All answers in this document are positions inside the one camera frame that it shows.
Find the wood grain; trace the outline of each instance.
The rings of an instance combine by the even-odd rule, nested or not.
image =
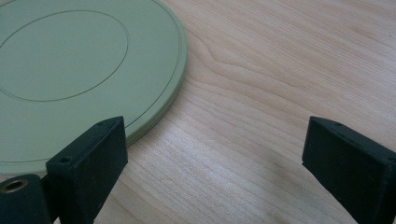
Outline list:
[[[314,115],[396,150],[396,2],[164,2],[186,79],[95,223],[356,223],[301,165],[304,138]]]

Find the round placemat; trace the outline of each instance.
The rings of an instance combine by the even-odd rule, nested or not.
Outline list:
[[[186,37],[158,1],[14,0],[0,17],[0,175],[44,174],[116,116],[131,145],[180,89]]]

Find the tabletop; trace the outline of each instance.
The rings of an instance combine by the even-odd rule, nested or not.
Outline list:
[[[356,223],[304,140],[318,116],[396,151],[396,2],[163,2],[188,38],[183,87],[95,223]]]

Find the inner circle on green disc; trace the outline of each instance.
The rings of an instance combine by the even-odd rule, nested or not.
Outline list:
[[[0,14],[0,175],[44,174],[104,119],[124,116],[130,145],[181,87],[186,37],[158,1],[14,0]]]

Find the green disc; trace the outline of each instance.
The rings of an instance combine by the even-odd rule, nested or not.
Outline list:
[[[186,37],[155,0],[0,6],[0,175],[45,163],[94,123],[124,116],[128,145],[180,89]]]

